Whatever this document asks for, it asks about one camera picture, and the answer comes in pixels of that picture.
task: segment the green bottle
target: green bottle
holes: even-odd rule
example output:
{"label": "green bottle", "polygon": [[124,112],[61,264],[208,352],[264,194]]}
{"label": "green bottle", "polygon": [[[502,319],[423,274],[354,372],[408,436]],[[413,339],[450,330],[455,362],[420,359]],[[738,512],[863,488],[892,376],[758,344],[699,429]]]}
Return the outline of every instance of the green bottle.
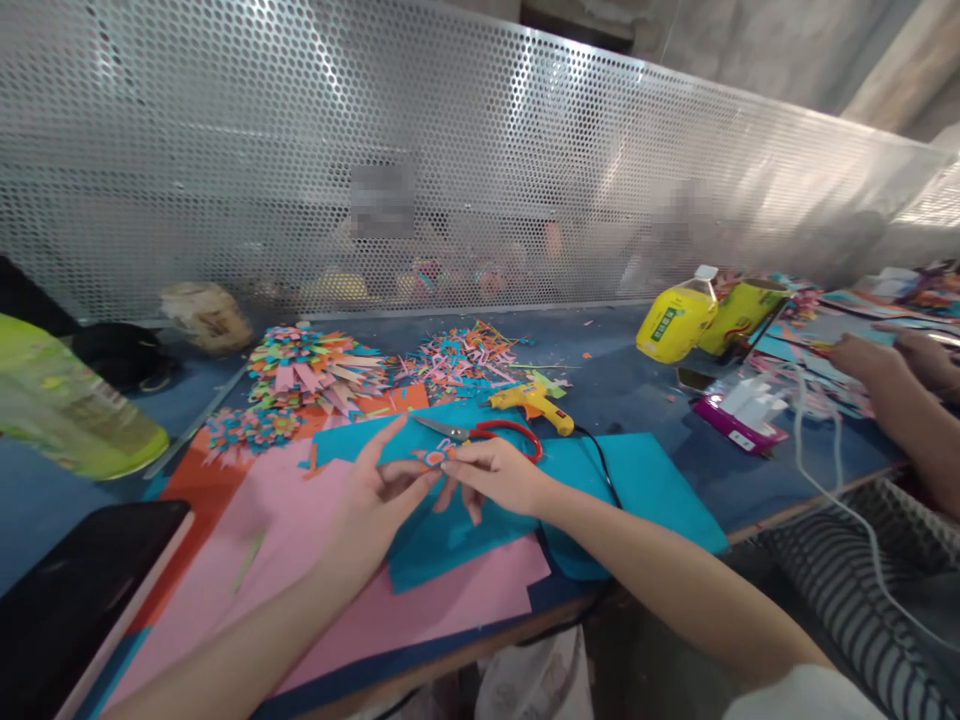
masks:
{"label": "green bottle", "polygon": [[135,472],[166,431],[50,334],[0,314],[0,432],[93,480]]}

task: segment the bottle cap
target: bottle cap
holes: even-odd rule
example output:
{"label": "bottle cap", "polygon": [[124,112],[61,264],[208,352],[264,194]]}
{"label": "bottle cap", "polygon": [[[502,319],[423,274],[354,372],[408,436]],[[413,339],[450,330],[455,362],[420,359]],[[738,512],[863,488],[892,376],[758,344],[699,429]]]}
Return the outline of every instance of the bottle cap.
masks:
{"label": "bottle cap", "polygon": [[713,265],[701,265],[697,268],[695,276],[701,280],[713,280],[717,276],[717,269]]}

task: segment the phone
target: phone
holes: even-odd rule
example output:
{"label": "phone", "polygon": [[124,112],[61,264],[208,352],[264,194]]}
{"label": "phone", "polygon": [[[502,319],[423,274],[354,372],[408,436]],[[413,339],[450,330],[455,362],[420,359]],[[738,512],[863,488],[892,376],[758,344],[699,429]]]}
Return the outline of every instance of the phone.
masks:
{"label": "phone", "polygon": [[0,716],[76,714],[192,523],[179,500],[101,508],[0,598]]}
{"label": "phone", "polygon": [[716,381],[717,379],[715,377],[698,373],[696,370],[677,368],[677,382],[680,384],[680,387],[695,390],[701,395],[705,395],[707,388],[713,385]]}

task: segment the yellow glue gun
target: yellow glue gun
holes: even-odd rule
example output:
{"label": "yellow glue gun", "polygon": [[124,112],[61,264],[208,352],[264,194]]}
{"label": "yellow glue gun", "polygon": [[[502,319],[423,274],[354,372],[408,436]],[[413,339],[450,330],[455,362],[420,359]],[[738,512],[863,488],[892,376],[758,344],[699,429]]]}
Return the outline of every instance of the yellow glue gun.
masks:
{"label": "yellow glue gun", "polygon": [[573,418],[547,399],[547,389],[543,386],[543,383],[518,385],[501,390],[490,397],[490,407],[497,410],[505,410],[518,405],[539,410],[553,424],[561,437],[569,437],[573,433]]}

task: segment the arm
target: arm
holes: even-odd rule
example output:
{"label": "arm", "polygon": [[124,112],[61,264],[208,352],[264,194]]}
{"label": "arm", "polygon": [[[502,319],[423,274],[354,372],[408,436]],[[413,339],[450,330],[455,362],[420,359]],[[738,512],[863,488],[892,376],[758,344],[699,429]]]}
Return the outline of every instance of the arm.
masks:
{"label": "arm", "polygon": [[720,560],[679,535],[540,472],[512,445],[458,448],[444,470],[501,506],[560,528],[678,635],[750,685],[796,665],[832,668],[800,627]]}
{"label": "arm", "polygon": [[103,720],[250,717],[362,589],[365,580],[331,555]]}
{"label": "arm", "polygon": [[877,423],[910,456],[924,485],[941,507],[960,519],[960,420],[953,417],[927,392],[935,384],[945,399],[960,388],[960,370],[936,343],[933,351],[943,353],[945,365],[936,375],[924,372],[932,363],[898,338],[898,350],[875,345],[855,336],[844,336],[830,353],[830,362],[860,380],[873,404]]}
{"label": "arm", "polygon": [[400,461],[378,466],[405,418],[357,457],[315,567],[183,661],[111,708],[103,720],[248,718],[366,585],[394,535],[439,479]]}

